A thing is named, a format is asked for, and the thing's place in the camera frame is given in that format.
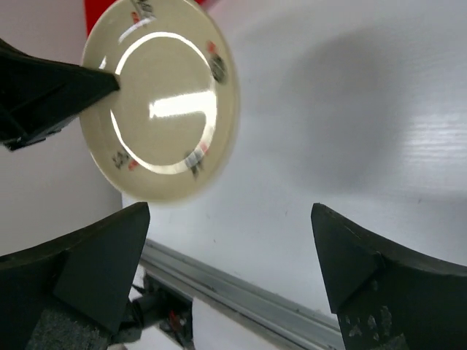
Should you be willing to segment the cream floral plate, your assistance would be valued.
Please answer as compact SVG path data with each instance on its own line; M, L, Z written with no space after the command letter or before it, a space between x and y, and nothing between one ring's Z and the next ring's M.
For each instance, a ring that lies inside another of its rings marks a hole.
M116 1L82 55L119 90L80 114L107 180L139 201L170 203L203 190L230 156L239 83L221 30L194 1Z

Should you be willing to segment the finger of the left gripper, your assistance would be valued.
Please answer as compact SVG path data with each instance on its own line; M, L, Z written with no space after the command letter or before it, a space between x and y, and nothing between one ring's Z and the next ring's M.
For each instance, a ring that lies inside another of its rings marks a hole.
M28 55L1 41L1 145L29 147L120 89L114 74Z

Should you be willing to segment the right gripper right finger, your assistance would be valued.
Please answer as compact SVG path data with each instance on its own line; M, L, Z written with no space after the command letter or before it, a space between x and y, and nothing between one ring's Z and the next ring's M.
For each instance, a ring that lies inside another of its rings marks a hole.
M406 248L321 203L311 222L346 349L466 348L466 267Z

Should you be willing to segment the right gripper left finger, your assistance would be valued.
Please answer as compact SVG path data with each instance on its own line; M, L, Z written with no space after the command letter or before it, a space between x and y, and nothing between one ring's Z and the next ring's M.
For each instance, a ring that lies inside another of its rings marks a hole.
M135 203L1 256L2 349L106 349L120 328L150 223Z

